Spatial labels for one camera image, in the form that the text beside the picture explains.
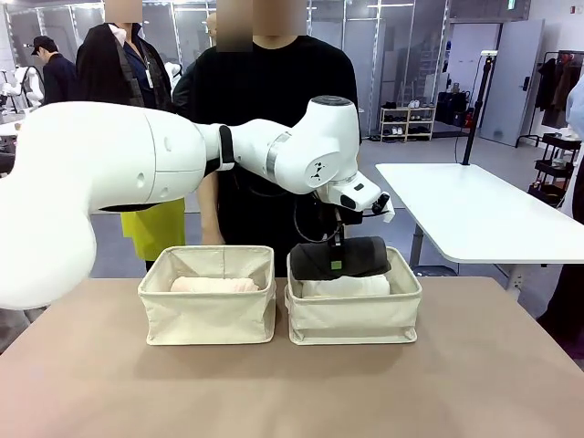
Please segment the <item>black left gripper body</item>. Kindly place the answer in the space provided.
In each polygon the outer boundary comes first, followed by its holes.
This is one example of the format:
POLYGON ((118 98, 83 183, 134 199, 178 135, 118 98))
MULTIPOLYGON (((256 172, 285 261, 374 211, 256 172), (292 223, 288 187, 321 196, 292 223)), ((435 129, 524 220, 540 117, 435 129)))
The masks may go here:
POLYGON ((336 207, 337 221, 344 226, 361 224, 363 220, 363 212, 356 212, 345 207, 336 207))

